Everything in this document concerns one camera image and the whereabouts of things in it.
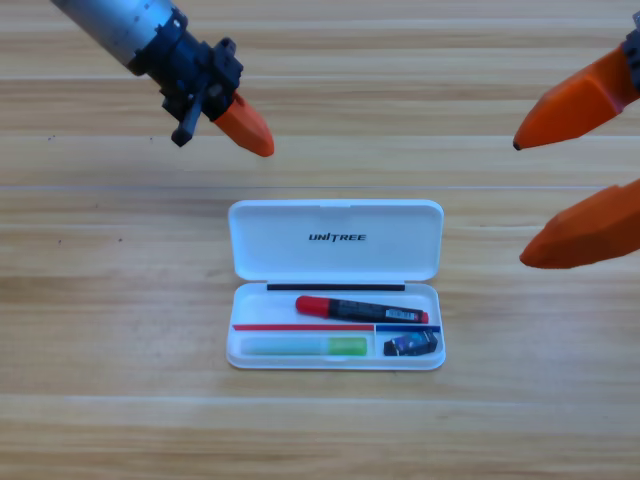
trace wood grain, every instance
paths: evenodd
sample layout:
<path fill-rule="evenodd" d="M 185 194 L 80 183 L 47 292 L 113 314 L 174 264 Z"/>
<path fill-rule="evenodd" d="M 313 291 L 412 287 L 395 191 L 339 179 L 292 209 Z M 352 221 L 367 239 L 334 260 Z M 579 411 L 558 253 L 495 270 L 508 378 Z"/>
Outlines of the wood grain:
<path fill-rule="evenodd" d="M 539 96 L 615 47 L 630 0 L 182 0 L 239 44 L 261 159 L 46 0 L 0 3 L 0 478 L 636 480 L 640 257 L 518 255 L 637 177 L 640 114 L 515 152 Z M 448 358 L 429 373 L 229 366 L 229 207 L 428 198 Z"/>

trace open plastic case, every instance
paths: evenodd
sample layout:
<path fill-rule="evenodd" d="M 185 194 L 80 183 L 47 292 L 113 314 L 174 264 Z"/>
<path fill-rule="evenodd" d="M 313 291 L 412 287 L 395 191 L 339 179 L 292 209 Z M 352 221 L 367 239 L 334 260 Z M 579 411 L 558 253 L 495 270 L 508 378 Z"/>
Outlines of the open plastic case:
<path fill-rule="evenodd" d="M 436 290 L 444 225 L 429 200 L 253 200 L 229 210 L 236 273 L 227 359 L 247 369 L 432 370 L 446 357 Z M 367 324 L 298 313 L 301 295 L 420 309 L 424 325 Z M 433 353 L 385 356 L 384 343 L 429 329 Z M 331 339 L 358 338 L 366 353 L 328 354 Z M 288 345 L 265 354 L 247 345 Z M 307 354 L 292 345 L 310 348 Z"/>

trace black strip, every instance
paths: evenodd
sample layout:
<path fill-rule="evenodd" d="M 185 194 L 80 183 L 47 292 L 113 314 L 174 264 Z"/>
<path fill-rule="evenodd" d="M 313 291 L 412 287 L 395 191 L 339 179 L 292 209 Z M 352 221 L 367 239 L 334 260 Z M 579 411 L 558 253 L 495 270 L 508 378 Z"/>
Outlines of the black strip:
<path fill-rule="evenodd" d="M 640 91 L 640 32 L 638 30 L 627 35 L 627 39 L 622 43 L 622 50 L 627 56 L 631 82 L 636 90 Z"/>
<path fill-rule="evenodd" d="M 374 292 L 404 292 L 406 286 L 403 284 L 392 284 L 392 285 L 362 285 L 362 284 L 331 284 L 331 283 L 275 283 L 275 284 L 267 284 L 267 290 L 318 290 L 318 291 L 326 291 L 326 290 L 334 290 L 334 291 L 346 291 L 346 292 L 361 292 L 361 291 L 374 291 Z"/>

